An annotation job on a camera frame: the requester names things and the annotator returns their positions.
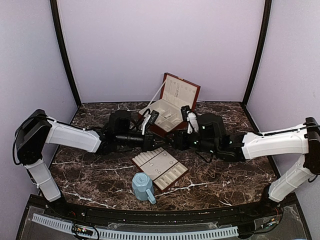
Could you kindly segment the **red jewelry tray insert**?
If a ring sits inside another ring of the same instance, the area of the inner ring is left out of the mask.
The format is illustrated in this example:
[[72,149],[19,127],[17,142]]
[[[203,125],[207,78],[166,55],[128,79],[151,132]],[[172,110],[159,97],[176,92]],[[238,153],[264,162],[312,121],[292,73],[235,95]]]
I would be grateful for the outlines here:
[[150,177],[161,192],[169,189],[188,172],[186,166],[162,147],[142,152],[133,157],[132,162]]

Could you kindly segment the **red wooden jewelry box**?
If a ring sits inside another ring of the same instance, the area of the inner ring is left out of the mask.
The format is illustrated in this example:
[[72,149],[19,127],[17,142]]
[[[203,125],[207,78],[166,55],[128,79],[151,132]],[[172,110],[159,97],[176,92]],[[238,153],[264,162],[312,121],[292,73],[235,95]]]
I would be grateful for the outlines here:
[[166,72],[159,89],[159,100],[148,104],[138,112],[138,115],[142,116],[147,109],[159,112],[154,125],[149,128],[158,136],[164,137],[171,131],[182,130],[187,127],[187,123],[183,122],[181,108],[189,106],[194,110],[200,89],[199,85]]

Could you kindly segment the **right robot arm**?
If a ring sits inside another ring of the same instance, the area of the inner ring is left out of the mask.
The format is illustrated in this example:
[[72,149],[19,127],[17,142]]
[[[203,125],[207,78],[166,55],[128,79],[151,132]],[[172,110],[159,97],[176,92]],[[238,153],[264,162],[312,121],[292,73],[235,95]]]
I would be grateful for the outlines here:
[[245,132],[228,135],[222,117],[205,113],[185,117],[186,130],[167,136],[174,149],[194,149],[226,162],[283,154],[299,154],[297,162],[279,179],[268,185],[255,213],[266,217],[288,194],[309,178],[320,174],[320,126],[313,117],[294,127],[269,132]]

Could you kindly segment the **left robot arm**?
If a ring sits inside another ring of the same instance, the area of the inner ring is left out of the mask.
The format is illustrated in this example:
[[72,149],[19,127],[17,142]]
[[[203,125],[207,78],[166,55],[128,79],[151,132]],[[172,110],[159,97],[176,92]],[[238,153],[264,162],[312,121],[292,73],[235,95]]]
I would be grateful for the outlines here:
[[56,144],[98,155],[117,152],[121,147],[141,148],[143,152],[157,148],[156,137],[147,129],[154,125],[159,112],[147,109],[131,126],[131,112],[117,110],[103,127],[80,128],[58,121],[35,110],[15,131],[12,158],[15,165],[24,166],[34,184],[51,203],[51,210],[60,218],[71,213],[63,194],[44,163],[42,151],[46,144]]

